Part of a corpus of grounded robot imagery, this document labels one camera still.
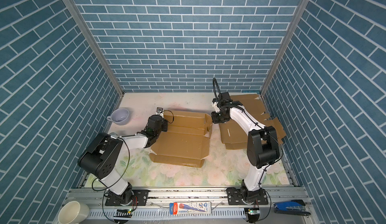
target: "blue stapler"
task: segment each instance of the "blue stapler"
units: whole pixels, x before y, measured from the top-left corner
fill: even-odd
[[[297,215],[297,216],[310,216],[311,213],[305,211],[306,203],[302,200],[292,200],[285,202],[274,203],[275,213]]]

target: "metal corner post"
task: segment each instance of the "metal corner post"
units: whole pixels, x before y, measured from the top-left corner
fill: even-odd
[[[277,68],[279,67],[280,61],[283,58],[284,52],[286,51],[288,44],[296,30],[296,27],[298,23],[300,22],[300,19],[304,13],[304,10],[306,9],[306,6],[310,0],[300,0],[299,5],[297,6],[295,13],[293,14],[291,23],[288,26],[288,30],[286,32],[286,35],[283,38],[283,41],[281,42],[280,48],[277,51],[276,57],[273,60],[272,66],[268,71],[267,78],[263,83],[263,86],[260,90],[261,95],[264,95],[268,89],[269,84],[272,81],[273,75],[275,74]]]
[[[98,58],[100,65],[102,65],[103,69],[105,70],[107,76],[109,77],[110,81],[113,83],[115,89],[119,93],[119,95],[122,97],[124,92],[122,87],[120,86],[117,78],[114,76],[113,71],[111,70],[109,63],[107,62],[106,58],[104,57],[102,51],[100,50],[98,44],[96,43],[90,29],[88,28],[86,22],[84,21],[82,15],[80,14],[80,11],[78,7],[75,4],[74,0],[63,0],[63,3],[67,7],[68,11],[70,12],[71,16],[73,17],[74,21],[78,25],[80,31],[82,32],[84,38],[90,45],[90,48],[95,53],[95,56]]]

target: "flattened cardboard box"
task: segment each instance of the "flattened cardboard box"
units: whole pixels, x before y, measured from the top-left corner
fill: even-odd
[[[240,101],[245,109],[260,123],[266,126],[273,126],[276,130],[277,141],[283,144],[282,138],[286,136],[283,126],[278,118],[267,120],[270,118],[268,113],[265,113],[263,101],[257,99],[258,94],[232,95],[233,101]],[[234,120],[230,120],[220,125],[221,142],[225,144],[226,149],[246,149],[248,135]]]
[[[167,132],[161,132],[151,146],[153,162],[172,165],[202,167],[209,155],[209,139],[212,132],[212,119],[205,113],[184,111],[164,112],[168,120]]]

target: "table surface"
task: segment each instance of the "table surface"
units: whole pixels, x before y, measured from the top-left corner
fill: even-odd
[[[119,126],[112,123],[109,133],[132,135],[141,131],[149,116],[157,107],[210,114],[213,93],[126,93],[119,107],[129,110],[130,121]],[[150,148],[130,151],[129,168],[123,178],[133,186],[218,186],[240,185],[250,166],[245,149],[228,150],[221,142],[218,124],[213,124],[209,155],[201,168],[153,163],[149,159]],[[122,173],[128,156],[120,155],[115,168]],[[85,187],[90,187],[94,176],[88,178]],[[267,170],[262,181],[265,185],[288,185],[287,174],[281,161]],[[96,187],[102,187],[97,181]]]

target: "blue brick wall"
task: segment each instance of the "blue brick wall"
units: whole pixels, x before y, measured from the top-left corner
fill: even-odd
[[[299,0],[75,0],[126,92],[259,91]]]
[[[266,93],[321,223],[385,223],[386,0],[310,0]]]
[[[0,223],[54,220],[117,99],[62,0],[0,0]]]

